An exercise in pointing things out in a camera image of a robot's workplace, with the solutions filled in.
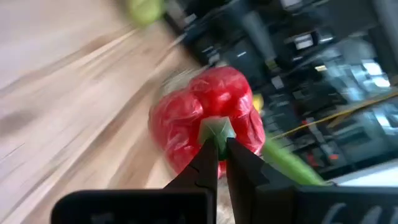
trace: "yellow cable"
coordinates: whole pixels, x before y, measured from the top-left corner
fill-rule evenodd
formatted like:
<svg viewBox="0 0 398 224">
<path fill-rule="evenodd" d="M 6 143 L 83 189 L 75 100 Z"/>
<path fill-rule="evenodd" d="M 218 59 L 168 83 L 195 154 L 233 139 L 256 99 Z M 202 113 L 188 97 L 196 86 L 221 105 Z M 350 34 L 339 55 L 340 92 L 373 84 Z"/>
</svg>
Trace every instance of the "yellow cable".
<svg viewBox="0 0 398 224">
<path fill-rule="evenodd" d="M 387 95 L 387 96 L 384 96 L 383 98 L 380 98 L 380 99 L 378 99 L 378 100 L 369 100 L 369 101 L 366 101 L 366 102 L 364 102 L 364 103 L 362 103 L 362 104 L 360 104 L 360 105 L 358 105 L 358 106 L 356 106 L 356 107 L 354 107 L 354 108 L 350 108 L 350 109 L 347 109 L 347 110 L 340 111 L 339 113 L 335 113 L 335 114 L 333 114 L 333 115 L 327 116 L 326 118 L 322 118 L 322 119 L 320 119 L 320 120 L 318 120 L 318 121 L 314 121 L 314 122 L 309 123 L 309 124 L 301 125 L 300 127 L 291 129 L 290 131 L 287 131 L 287 132 L 285 132 L 285 133 L 283 133 L 283 134 L 274 136 L 272 139 L 279 139 L 279 138 L 285 137 L 285 136 L 287 136 L 287 135 L 289 135 L 289 134 L 291 134 L 291 133 L 294 133 L 294 132 L 296 132 L 296 131 L 298 131 L 298 130 L 300 130 L 300 129 L 306 128 L 306 127 L 308 127 L 308 126 L 310 126 L 310 125 L 322 123 L 322 122 L 324 122 L 324 121 L 328 121 L 328 120 L 330 120 L 330 119 L 337 118 L 337 117 L 339 117 L 339 116 L 341 116 L 341 115 L 354 113 L 356 110 L 359 110 L 359 109 L 362 109 L 362 108 L 366 108 L 366 107 L 371 106 L 371 105 L 374 105 L 374 104 L 376 104 L 376 103 L 380 103 L 380 102 L 386 101 L 386 100 L 388 100 L 388 99 L 390 99 L 390 98 L 393 98 L 393 97 L 395 97 L 395 96 L 398 96 L 398 92 L 391 93 L 391 94 L 389 94 L 389 95 Z"/>
</svg>

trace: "wooden surface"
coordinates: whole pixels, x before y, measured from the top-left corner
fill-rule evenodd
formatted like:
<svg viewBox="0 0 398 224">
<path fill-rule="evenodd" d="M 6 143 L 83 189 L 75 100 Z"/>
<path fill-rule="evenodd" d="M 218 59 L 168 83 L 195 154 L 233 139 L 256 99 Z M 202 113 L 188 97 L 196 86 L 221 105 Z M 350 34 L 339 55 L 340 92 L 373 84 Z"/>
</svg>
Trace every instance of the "wooden surface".
<svg viewBox="0 0 398 224">
<path fill-rule="evenodd" d="M 163 24 L 133 29 L 112 0 L 5 0 L 0 28 L 1 223 L 48 223 L 74 190 L 170 180 L 148 110 L 188 62 Z"/>
</svg>

